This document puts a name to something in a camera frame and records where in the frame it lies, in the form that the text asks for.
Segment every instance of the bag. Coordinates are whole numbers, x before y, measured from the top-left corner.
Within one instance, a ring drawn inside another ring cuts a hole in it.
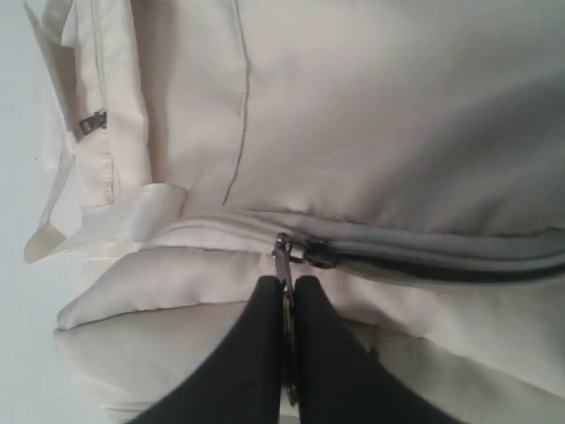
[[[56,344],[109,422],[214,350],[281,232],[293,273],[422,398],[466,423],[565,420],[565,4],[28,13],[65,136],[26,259],[84,252]],[[83,225],[66,238],[49,218],[72,167]]]

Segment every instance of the backpack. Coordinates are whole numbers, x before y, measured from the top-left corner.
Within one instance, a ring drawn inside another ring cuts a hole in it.
[[[279,233],[293,274],[420,397],[465,423],[565,420],[565,3],[27,13],[64,137],[25,256],[84,253],[55,340],[110,423],[214,350],[274,274]],[[50,215],[72,169],[67,238]]]

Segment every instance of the white bag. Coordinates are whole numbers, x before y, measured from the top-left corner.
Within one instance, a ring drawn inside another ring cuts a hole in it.
[[[341,255],[295,274],[421,397],[466,423],[565,420],[564,2],[28,13],[65,137],[26,259],[85,253],[56,342],[110,422],[219,344],[281,231]],[[83,226],[65,238],[50,215],[74,165]]]

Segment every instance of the white background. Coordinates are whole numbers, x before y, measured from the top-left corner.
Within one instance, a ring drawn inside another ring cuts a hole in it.
[[[52,337],[58,310],[76,293],[80,258],[22,259],[53,178],[41,166],[47,77],[21,2],[0,1],[0,423],[103,423],[58,362]],[[30,0],[39,12],[44,2]],[[66,197],[59,221],[77,225]]]

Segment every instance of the white wall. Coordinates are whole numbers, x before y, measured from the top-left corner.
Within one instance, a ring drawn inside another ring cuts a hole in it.
[[[41,11],[44,1],[30,3]],[[46,77],[21,2],[1,0],[1,6],[0,423],[102,423],[100,409],[57,361],[52,340],[57,311],[75,292],[79,258],[33,266],[22,260],[53,177],[39,157]],[[71,204],[68,199],[62,214],[76,224]]]

